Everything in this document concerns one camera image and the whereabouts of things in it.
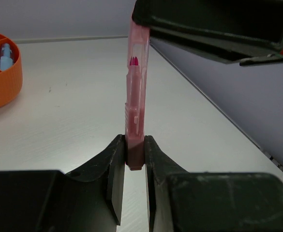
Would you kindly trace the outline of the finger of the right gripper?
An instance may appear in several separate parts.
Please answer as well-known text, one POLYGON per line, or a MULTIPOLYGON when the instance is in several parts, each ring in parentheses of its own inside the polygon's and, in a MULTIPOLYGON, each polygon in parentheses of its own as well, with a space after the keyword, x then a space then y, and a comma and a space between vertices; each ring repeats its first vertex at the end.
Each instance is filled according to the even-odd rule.
POLYGON ((153 38, 220 63, 283 63, 283 0, 138 0, 132 20, 153 38))

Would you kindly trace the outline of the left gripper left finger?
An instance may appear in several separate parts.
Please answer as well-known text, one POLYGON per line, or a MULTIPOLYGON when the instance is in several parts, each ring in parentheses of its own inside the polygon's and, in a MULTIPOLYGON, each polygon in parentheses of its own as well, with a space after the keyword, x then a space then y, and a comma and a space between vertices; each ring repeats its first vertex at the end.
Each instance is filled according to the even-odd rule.
POLYGON ((125 138, 64 174, 0 171, 0 232, 114 232, 121 222, 125 138))

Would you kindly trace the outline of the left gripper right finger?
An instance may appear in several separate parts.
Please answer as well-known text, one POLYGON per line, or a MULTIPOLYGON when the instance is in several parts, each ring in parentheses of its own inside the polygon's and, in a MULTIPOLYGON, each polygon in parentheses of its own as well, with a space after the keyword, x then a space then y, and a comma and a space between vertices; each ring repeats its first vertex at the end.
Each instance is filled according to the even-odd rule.
POLYGON ((191 173, 144 140, 151 232, 283 232, 283 182, 268 173, 191 173))

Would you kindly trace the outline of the pink pen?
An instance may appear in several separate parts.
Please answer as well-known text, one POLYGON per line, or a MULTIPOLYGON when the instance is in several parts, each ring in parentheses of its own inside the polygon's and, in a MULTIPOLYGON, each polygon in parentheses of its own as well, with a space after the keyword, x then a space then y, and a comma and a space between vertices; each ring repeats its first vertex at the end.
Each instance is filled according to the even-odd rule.
POLYGON ((149 28, 130 22, 126 75, 125 141, 126 165, 141 170, 144 163, 144 120, 149 58, 149 28))

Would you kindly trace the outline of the blue pen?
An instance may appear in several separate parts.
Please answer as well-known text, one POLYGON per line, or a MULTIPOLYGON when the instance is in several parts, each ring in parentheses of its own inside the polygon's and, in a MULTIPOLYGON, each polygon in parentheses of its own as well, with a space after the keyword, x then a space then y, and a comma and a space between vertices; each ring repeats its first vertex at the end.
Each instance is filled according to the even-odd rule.
POLYGON ((0 70, 5 71, 14 64, 13 52, 8 43, 3 43, 0 47, 0 70))

